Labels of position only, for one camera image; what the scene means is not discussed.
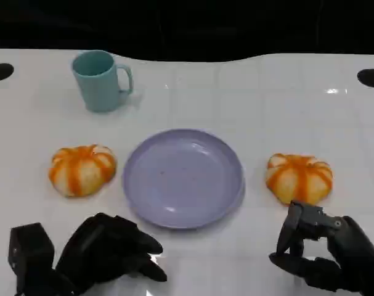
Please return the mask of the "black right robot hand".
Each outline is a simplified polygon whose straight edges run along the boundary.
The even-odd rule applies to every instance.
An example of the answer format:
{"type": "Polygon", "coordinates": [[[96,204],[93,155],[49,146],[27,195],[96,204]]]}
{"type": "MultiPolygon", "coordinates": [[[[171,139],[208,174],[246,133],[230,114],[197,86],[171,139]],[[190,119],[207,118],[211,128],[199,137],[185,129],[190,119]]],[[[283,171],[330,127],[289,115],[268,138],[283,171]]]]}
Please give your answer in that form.
{"type": "Polygon", "coordinates": [[[291,201],[277,249],[269,259],[310,287],[374,295],[374,245],[349,216],[328,216],[321,207],[291,201]],[[304,241],[322,237],[333,259],[305,258],[304,241]]]}

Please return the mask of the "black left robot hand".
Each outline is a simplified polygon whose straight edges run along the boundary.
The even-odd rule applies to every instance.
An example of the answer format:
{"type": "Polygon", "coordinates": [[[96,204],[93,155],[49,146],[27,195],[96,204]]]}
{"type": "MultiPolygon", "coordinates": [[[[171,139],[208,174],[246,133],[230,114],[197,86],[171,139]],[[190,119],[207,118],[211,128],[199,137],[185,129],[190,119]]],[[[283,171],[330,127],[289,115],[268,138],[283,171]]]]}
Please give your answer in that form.
{"type": "Polygon", "coordinates": [[[68,240],[55,270],[81,295],[96,284],[127,274],[166,282],[166,273],[151,260],[162,245],[120,216],[98,213],[86,219],[68,240]]]}

